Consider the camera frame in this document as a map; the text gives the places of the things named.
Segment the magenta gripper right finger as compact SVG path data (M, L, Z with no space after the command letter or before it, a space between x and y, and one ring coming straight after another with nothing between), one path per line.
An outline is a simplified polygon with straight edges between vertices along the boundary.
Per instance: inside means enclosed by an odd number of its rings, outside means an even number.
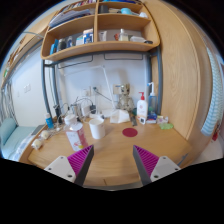
M137 145L133 146L133 157L143 185L166 177L180 170L167 156L158 157Z

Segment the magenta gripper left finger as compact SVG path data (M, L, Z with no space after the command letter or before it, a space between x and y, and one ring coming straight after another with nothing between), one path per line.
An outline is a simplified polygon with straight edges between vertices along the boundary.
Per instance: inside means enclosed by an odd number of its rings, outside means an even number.
M68 157L59 156L45 168L45 171L82 186L93 156L94 146L90 145Z

